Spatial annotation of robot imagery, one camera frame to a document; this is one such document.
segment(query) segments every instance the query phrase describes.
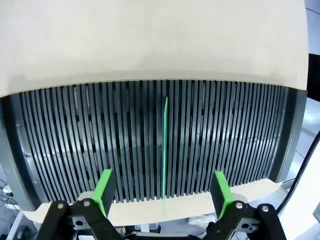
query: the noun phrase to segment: screw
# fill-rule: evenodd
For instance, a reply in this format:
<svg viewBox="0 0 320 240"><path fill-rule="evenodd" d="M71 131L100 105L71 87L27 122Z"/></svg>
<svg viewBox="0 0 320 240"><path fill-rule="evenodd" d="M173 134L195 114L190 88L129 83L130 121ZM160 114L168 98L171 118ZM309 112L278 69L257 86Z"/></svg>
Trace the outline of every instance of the screw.
<svg viewBox="0 0 320 240"><path fill-rule="evenodd" d="M268 208L267 206L263 206L263 207L262 207L262 211L268 212L268 211L269 211L269 208Z"/></svg>
<svg viewBox="0 0 320 240"><path fill-rule="evenodd" d="M243 208L241 202L237 202L236 205L235 205L235 207L236 207L237 209L242 209L242 208Z"/></svg>

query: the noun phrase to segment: black mount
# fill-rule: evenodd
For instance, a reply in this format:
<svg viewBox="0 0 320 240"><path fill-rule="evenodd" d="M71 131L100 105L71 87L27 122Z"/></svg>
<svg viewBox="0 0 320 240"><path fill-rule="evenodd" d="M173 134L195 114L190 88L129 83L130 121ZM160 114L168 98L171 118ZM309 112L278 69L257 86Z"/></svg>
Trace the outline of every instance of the black mount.
<svg viewBox="0 0 320 240"><path fill-rule="evenodd" d="M271 204L254 208L242 201L234 201L216 223L209 223L203 240L228 240L235 232L247 233L250 240L287 239Z"/></svg>

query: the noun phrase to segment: floor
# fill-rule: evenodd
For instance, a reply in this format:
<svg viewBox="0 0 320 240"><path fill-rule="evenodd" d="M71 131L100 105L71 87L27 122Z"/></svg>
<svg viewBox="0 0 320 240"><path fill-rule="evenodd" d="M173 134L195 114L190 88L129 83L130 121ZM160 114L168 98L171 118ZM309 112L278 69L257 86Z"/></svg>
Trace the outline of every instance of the floor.
<svg viewBox="0 0 320 240"><path fill-rule="evenodd" d="M308 25L309 53L320 55L320 0L304 0Z"/></svg>

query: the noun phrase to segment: bolt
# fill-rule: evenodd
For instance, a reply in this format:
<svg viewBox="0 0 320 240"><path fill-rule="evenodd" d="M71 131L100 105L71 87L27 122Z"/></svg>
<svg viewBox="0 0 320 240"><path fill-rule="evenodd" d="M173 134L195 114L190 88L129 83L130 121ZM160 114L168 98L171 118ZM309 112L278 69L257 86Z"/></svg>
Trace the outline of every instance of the bolt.
<svg viewBox="0 0 320 240"><path fill-rule="evenodd" d="M269 211L269 208L268 208L267 206L263 206L263 207L262 207L262 211L268 212L268 211Z"/></svg>
<svg viewBox="0 0 320 240"><path fill-rule="evenodd" d="M242 209L242 208L243 208L241 202L237 202L236 205L235 205L235 207L236 207L237 209Z"/></svg>

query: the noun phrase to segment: beige surface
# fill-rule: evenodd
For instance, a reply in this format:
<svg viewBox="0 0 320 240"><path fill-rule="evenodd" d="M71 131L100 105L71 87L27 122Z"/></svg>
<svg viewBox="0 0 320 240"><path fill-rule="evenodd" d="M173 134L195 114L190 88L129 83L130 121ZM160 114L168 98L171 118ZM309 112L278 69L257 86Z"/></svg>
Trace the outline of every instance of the beige surface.
<svg viewBox="0 0 320 240"><path fill-rule="evenodd" d="M269 179L262 179L231 188L233 194L243 195L248 202L261 199L274 193L281 186ZM43 203L37 211L24 211L25 216L42 223L50 203ZM111 205L108 219L114 226L128 226L165 222L214 213L215 208L209 192L168 198L165 200L114 203Z"/></svg>
<svg viewBox="0 0 320 240"><path fill-rule="evenodd" d="M0 96L220 79L306 89L304 0L2 0Z"/></svg>

